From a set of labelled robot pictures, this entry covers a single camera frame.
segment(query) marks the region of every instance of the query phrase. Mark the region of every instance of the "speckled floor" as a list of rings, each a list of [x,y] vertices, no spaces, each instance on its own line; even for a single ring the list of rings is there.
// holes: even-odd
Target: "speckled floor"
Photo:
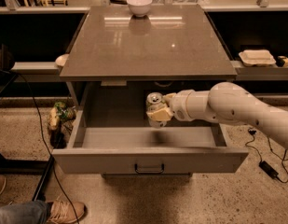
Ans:
[[[38,100],[43,125],[55,100]],[[268,101],[272,105],[286,102]],[[249,126],[227,126],[230,146],[243,147],[252,137]],[[280,174],[287,175],[281,160],[271,154],[267,138],[260,132],[253,145]],[[275,152],[283,148],[271,142]],[[0,152],[9,159],[45,160],[48,152],[40,136],[39,117],[31,100],[0,100]],[[258,167],[259,157],[250,154],[235,174],[188,176],[66,175],[56,166],[57,177],[71,198],[86,204],[81,224],[114,223],[288,223],[288,183],[271,179]],[[39,176],[7,175],[0,202],[30,201]],[[65,200],[54,175],[45,191],[47,200]]]

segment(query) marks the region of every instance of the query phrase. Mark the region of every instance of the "person's leg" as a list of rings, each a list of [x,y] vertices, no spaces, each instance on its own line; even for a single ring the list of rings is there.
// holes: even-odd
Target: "person's leg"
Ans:
[[[50,216],[50,206],[43,201],[0,207],[0,224],[44,224]]]

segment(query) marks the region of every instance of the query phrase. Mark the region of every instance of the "gray cabinet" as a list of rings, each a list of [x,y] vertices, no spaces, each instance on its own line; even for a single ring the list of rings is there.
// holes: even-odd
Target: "gray cabinet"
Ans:
[[[145,114],[149,92],[235,75],[199,6],[154,6],[142,19],[127,7],[92,7],[61,73],[78,107],[75,127],[53,156],[73,174],[236,172],[248,151],[230,147],[220,125],[172,120],[158,130]]]

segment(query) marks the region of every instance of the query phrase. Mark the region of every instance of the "drawer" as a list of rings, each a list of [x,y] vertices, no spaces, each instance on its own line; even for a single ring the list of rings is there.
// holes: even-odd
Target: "drawer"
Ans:
[[[67,147],[53,150],[54,158],[67,174],[236,172],[248,150],[229,147],[219,124],[172,120],[161,129],[149,126],[146,95],[182,88],[160,88],[153,82],[129,82],[124,87],[89,82]]]

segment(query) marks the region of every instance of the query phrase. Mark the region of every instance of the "countertop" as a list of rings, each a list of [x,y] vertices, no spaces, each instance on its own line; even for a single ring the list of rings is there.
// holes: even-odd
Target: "countertop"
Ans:
[[[199,5],[91,7],[61,72],[66,81],[232,79],[230,60]]]

